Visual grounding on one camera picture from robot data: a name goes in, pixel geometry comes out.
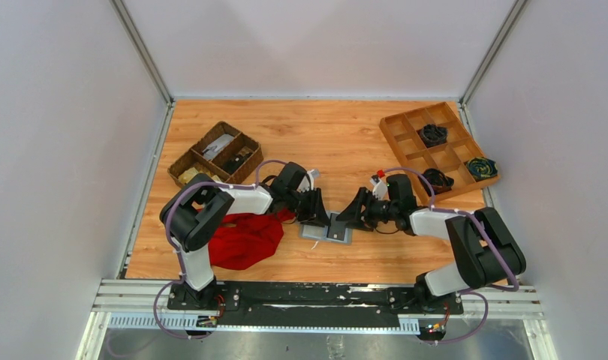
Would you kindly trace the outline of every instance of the white wall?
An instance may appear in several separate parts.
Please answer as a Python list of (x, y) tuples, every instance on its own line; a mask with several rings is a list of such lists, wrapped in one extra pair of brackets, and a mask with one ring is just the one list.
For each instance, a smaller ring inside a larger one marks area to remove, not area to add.
[(532, 0), (471, 102), (560, 359), (608, 359), (608, 0)]
[(456, 97), (512, 0), (127, 0), (174, 95)]
[(0, 1), (0, 359), (72, 359), (164, 106), (107, 0)]

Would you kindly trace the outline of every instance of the wooden organizer box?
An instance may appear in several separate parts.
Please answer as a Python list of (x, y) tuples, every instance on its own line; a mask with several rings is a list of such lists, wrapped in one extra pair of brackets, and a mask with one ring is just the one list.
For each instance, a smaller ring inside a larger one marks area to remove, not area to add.
[[(223, 134), (233, 136), (229, 142), (212, 160), (207, 160), (202, 154), (204, 149)], [(228, 174), (222, 169), (228, 160), (236, 154), (251, 153), (251, 156), (233, 174)], [(242, 183), (255, 168), (264, 160), (260, 143), (245, 135), (242, 131), (234, 128), (224, 121), (220, 121), (209, 130), (202, 139), (196, 142), (186, 153), (169, 166), (167, 172), (176, 185), (183, 187), (179, 177), (192, 167), (198, 172), (208, 170), (217, 175), (223, 182), (228, 184)]]
[[(418, 131), (428, 124), (447, 128), (445, 144), (426, 147)], [(409, 167), (422, 173), (429, 168), (439, 169), (446, 176), (454, 179), (452, 190), (438, 194), (437, 202), (485, 188), (499, 179), (497, 175), (482, 181), (474, 180), (465, 167), (465, 162), (486, 156), (446, 103), (388, 116), (381, 119), (379, 128), (402, 167)], [(411, 173), (408, 176), (422, 204), (427, 204), (430, 194), (421, 185), (421, 180)]]

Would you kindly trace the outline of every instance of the wooden table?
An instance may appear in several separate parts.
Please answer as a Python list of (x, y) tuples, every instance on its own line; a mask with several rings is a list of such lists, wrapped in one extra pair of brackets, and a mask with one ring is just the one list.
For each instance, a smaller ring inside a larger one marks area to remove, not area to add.
[[(152, 190), (126, 273), (127, 278), (177, 278), (176, 255), (158, 220), (162, 207), (179, 191), (167, 168), (216, 122), (224, 120), (261, 145), (265, 159), (294, 161), (318, 168), (315, 184), (323, 189), (327, 210), (343, 210), (360, 186), (379, 169), (398, 166), (379, 130), (384, 116), (424, 107), (427, 101), (337, 100), (181, 100), (173, 113), (156, 169)], [(458, 114), (455, 103), (450, 103)], [(266, 165), (261, 178), (277, 174)], [(249, 176), (246, 184), (252, 182)], [(475, 191), (438, 204), (478, 209)], [(382, 231), (393, 229), (389, 223)], [(452, 250), (437, 238), (381, 235), (353, 231), (351, 245), (299, 238), (299, 225), (284, 225), (284, 238), (274, 256), (244, 271), (214, 267), (220, 280), (413, 283), (417, 275), (453, 261)]]

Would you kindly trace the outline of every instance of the wicker basket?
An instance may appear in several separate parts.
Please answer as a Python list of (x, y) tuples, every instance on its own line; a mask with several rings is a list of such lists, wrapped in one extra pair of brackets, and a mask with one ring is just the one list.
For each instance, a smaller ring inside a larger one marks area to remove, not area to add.
[[(233, 140), (212, 160), (207, 160), (202, 155), (204, 149), (224, 134), (233, 136)], [(251, 153), (251, 156), (233, 174), (228, 174), (222, 169), (222, 166), (235, 155), (247, 153)], [(198, 140), (186, 153), (171, 164), (167, 172), (176, 185), (181, 188), (184, 185), (180, 182), (179, 177), (192, 167), (195, 167), (200, 173), (209, 172), (217, 175), (222, 181), (229, 184), (240, 184), (253, 173), (263, 160), (260, 143), (226, 122), (220, 121), (202, 139)]]

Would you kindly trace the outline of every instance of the red fabric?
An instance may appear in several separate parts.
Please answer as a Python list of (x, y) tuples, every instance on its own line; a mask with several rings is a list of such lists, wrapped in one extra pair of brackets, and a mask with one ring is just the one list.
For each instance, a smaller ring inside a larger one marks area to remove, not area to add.
[(284, 235), (282, 221), (293, 219), (288, 210), (277, 216), (255, 214), (232, 214), (224, 217), (222, 224), (209, 241), (211, 265), (231, 270), (244, 270), (275, 254)]

